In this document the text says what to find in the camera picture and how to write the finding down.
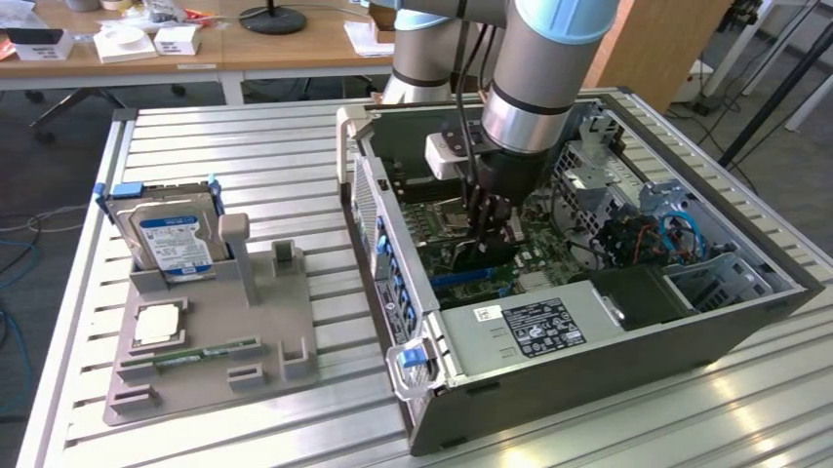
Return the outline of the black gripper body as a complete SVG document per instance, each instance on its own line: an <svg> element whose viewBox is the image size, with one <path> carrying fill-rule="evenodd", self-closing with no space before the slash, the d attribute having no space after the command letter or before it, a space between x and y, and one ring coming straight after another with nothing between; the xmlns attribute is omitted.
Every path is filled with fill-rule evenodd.
<svg viewBox="0 0 833 468"><path fill-rule="evenodd" d="M514 153L495 150L475 156L471 189L479 187L487 194L523 203L534 191L545 171L545 153Z"/></svg>

